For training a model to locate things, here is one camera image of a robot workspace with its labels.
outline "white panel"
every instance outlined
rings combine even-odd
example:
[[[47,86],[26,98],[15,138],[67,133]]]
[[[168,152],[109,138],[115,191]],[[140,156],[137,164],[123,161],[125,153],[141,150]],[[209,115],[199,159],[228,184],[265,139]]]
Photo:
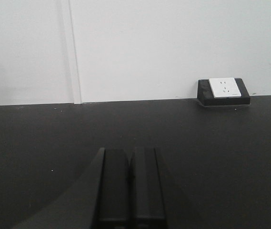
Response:
[[[241,97],[235,78],[210,78],[209,82],[214,98]]]
[[[0,0],[0,105],[73,102],[58,0]]]
[[[271,94],[271,1],[71,0],[83,102],[196,97],[240,77]]]

